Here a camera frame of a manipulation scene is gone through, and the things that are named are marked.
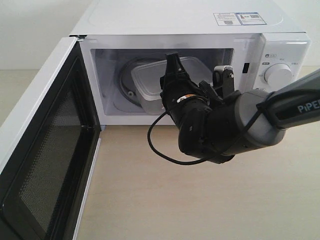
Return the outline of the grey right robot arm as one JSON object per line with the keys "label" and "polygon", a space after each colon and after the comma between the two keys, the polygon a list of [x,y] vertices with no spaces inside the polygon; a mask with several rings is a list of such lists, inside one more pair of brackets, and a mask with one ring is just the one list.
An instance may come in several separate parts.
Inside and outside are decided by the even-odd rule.
{"label": "grey right robot arm", "polygon": [[174,52],[166,55],[160,87],[179,150],[217,164],[277,145],[287,129],[320,119],[318,70],[277,91],[231,89],[220,97],[207,82],[194,83]]}

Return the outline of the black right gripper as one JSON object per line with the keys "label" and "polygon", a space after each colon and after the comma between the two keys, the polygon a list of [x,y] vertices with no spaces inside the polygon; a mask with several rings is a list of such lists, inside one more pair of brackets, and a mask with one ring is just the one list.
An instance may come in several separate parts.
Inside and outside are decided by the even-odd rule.
{"label": "black right gripper", "polygon": [[194,83],[182,65],[179,54],[166,54],[165,74],[160,77],[161,102],[168,115],[181,133],[202,133],[209,114],[225,101],[206,81]]}

